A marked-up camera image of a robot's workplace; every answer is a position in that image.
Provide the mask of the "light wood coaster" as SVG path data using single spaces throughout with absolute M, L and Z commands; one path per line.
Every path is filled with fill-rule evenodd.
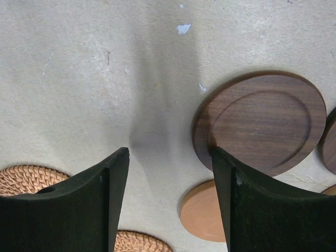
M 192 235 L 210 242 L 226 241 L 214 180 L 201 183 L 183 198 L 180 221 Z
M 321 193 L 325 194 L 325 195 L 334 195 L 334 196 L 336 196 L 336 185 L 330 186 L 329 188 L 327 188 L 326 190 L 324 190 Z

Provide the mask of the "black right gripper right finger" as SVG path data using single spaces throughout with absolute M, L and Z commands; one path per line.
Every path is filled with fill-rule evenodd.
M 228 251 L 335 251 L 335 196 L 268 176 L 211 150 Z

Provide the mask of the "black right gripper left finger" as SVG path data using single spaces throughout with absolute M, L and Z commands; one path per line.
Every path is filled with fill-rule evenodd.
M 1 198 L 1 251 L 113 251 L 129 150 L 35 194 Z

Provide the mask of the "dark walnut coaster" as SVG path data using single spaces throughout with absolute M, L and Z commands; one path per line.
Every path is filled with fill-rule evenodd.
M 335 174 L 335 109 L 327 117 L 319 145 L 319 154 L 325 168 Z
M 211 170 L 211 149 L 220 147 L 270 176 L 303 161 L 326 126 L 326 104 L 306 78 L 285 71 L 254 71 L 216 88 L 192 123 L 198 159 Z

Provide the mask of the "woven rattan coaster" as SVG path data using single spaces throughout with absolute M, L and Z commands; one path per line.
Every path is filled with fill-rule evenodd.
M 1 196 L 35 194 L 60 183 L 69 175 L 44 166 L 16 165 L 1 170 Z
M 145 233 L 119 230 L 114 252 L 173 252 L 164 241 Z

